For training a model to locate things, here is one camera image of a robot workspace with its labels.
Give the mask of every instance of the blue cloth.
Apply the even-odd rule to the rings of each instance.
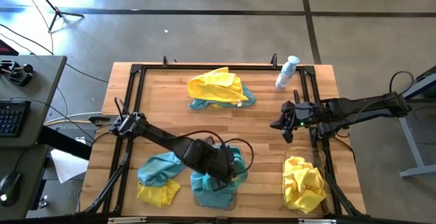
[[[138,169],[138,180],[144,186],[162,187],[183,169],[185,165],[174,153],[163,153],[151,157]]]
[[[244,95],[248,98],[248,101],[242,101],[242,106],[241,107],[245,107],[245,106],[251,106],[256,102],[256,99],[254,98],[253,93],[243,84],[243,93]],[[226,103],[226,102],[219,102],[219,101],[209,101],[209,100],[204,100],[204,99],[194,99],[194,101],[192,102],[192,104],[189,104],[189,109],[191,110],[200,110],[203,108],[206,108],[209,104],[219,104],[221,105],[223,108],[237,108],[237,105],[233,105],[231,103]]]
[[[231,147],[234,155],[235,172],[245,170],[245,160],[240,155],[240,149]],[[238,189],[239,185],[246,180],[248,172],[244,172],[236,176],[235,179],[226,188],[213,191],[212,178],[208,174],[203,175],[198,172],[193,172],[191,175],[191,188],[193,194],[197,197],[201,206],[212,208],[227,208],[233,200],[233,194]]]

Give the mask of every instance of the wooden tabletop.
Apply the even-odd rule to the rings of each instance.
[[[114,63],[106,98],[104,114],[117,114],[114,97],[124,99],[129,71],[132,63]],[[321,99],[338,97],[338,90],[331,65],[315,65],[317,83]],[[218,210],[196,206],[193,202],[190,176],[186,168],[174,180],[181,184],[172,205],[165,208],[154,207],[137,199],[136,170],[149,157],[167,150],[144,139],[137,138],[130,163],[122,215],[129,216],[171,216],[171,217],[307,217],[305,214],[289,211],[282,196],[282,163],[287,146],[310,148],[307,129],[294,132],[294,141],[286,144],[281,132],[271,129],[269,124],[280,117],[280,107],[287,100],[294,101],[292,91],[298,90],[302,97],[300,76],[296,74],[285,91],[275,89],[278,71],[233,71],[240,76],[256,98],[256,104],[248,108],[211,108],[192,111],[188,104],[192,98],[186,92],[187,82],[205,70],[147,70],[140,111],[147,120],[166,131],[180,135],[196,130],[207,129],[218,133],[223,139],[241,138],[254,148],[254,164],[249,170],[248,179],[239,187],[236,207],[233,210]],[[136,96],[135,80],[132,100]],[[205,138],[207,134],[193,135]],[[84,180],[80,202],[86,208],[97,197],[108,181],[110,164],[115,145],[115,137],[107,135],[93,145],[88,171]],[[250,161],[251,154],[244,144],[239,146],[243,157]],[[330,143],[337,183],[355,207],[365,212],[353,155],[347,147],[334,140]],[[114,187],[111,210],[114,208],[119,184]],[[331,193],[328,202],[333,209]]]

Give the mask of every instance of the yellow cloth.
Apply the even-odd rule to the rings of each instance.
[[[243,94],[240,78],[236,74],[229,74],[228,67],[222,67],[192,78],[187,84],[187,92],[192,98],[227,102],[234,105],[239,101],[249,100]]]
[[[286,205],[290,210],[309,213],[326,197],[320,172],[302,157],[290,157],[285,161],[283,177]]]
[[[166,184],[162,187],[146,187],[138,182],[137,198],[156,207],[163,208],[172,203],[180,187],[179,183],[171,179],[168,179]]]

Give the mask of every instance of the gray floor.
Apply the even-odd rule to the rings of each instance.
[[[51,20],[46,4],[36,1],[46,19]],[[59,7],[99,9],[303,10],[302,0],[52,1]],[[319,12],[436,11],[436,0],[309,1],[311,9]],[[0,7],[13,5],[31,5],[31,1],[0,0]],[[0,22],[50,46],[44,23],[32,7],[21,13],[2,13]],[[350,99],[387,93],[394,72],[406,69],[418,75],[435,64],[434,18],[314,17],[313,24],[321,61],[334,66],[340,95]],[[103,79],[109,79],[115,61],[160,61],[163,55],[186,62],[265,63],[276,52],[281,63],[290,54],[299,56],[303,63],[313,63],[304,16],[86,15],[84,19],[60,19],[54,29],[54,52],[66,55],[69,64]],[[0,32],[32,52],[46,54],[4,29]],[[399,76],[394,87],[400,91],[407,82],[406,76]],[[59,88],[70,114],[99,111],[106,92],[104,83],[68,67]],[[53,106],[64,109],[58,93]],[[48,119],[54,117],[58,117],[55,112]],[[351,137],[367,212],[374,217],[434,223],[436,174],[400,178],[399,170],[416,164],[399,122],[380,118],[355,125]],[[420,148],[430,163],[435,158],[434,145]],[[80,180],[64,185],[52,182],[48,194],[68,204],[45,214],[74,211],[76,198],[72,193],[80,188],[77,182]]]

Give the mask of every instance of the desk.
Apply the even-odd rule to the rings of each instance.
[[[1,75],[0,99],[20,96],[48,104],[51,103],[67,60],[66,57],[29,55],[19,57],[0,56],[0,59],[15,60],[22,66],[31,64],[34,68],[34,77],[25,87],[12,84]],[[44,163],[50,147],[43,144],[34,145],[40,134],[47,111],[47,106],[32,102],[21,136],[19,138],[1,138],[0,178],[14,170],[18,157],[24,150],[23,147],[32,147],[27,149],[17,167],[17,171],[22,173],[20,197],[13,206],[0,206],[0,220],[25,218],[33,200],[37,197],[35,191],[41,183]]]
[[[103,104],[104,114],[118,114],[114,97],[124,99],[129,72],[132,63],[115,63],[112,69],[108,90]],[[317,84],[322,99],[338,97],[336,81],[331,65],[316,65]],[[249,170],[248,179],[238,189],[238,201],[231,211],[198,207],[193,203],[191,192],[191,170],[185,169],[174,180],[182,185],[171,206],[157,208],[136,198],[136,170],[146,160],[166,150],[144,138],[134,141],[125,198],[122,209],[123,216],[169,216],[169,217],[306,217],[287,210],[281,194],[283,151],[288,146],[281,132],[271,129],[269,124],[280,116],[283,102],[293,100],[292,91],[302,94],[299,75],[291,79],[286,91],[275,90],[278,71],[234,71],[243,83],[252,91],[257,99],[256,104],[248,108],[207,108],[191,111],[187,104],[192,98],[186,93],[186,83],[194,76],[206,70],[147,70],[142,92],[140,111],[146,114],[147,120],[155,126],[180,135],[200,129],[218,133],[223,139],[242,138],[251,143],[255,150],[255,159]],[[206,134],[193,136],[205,138]],[[82,206],[89,206],[104,188],[108,181],[115,137],[107,135],[93,145],[87,175],[85,176],[80,201]],[[243,157],[249,161],[250,151],[243,144]],[[310,148],[307,129],[299,129],[294,133],[292,146]],[[344,145],[331,142],[330,150],[338,185],[346,196],[361,212],[365,212],[362,194],[358,181],[353,156]],[[113,210],[118,192],[115,185],[112,195]]]

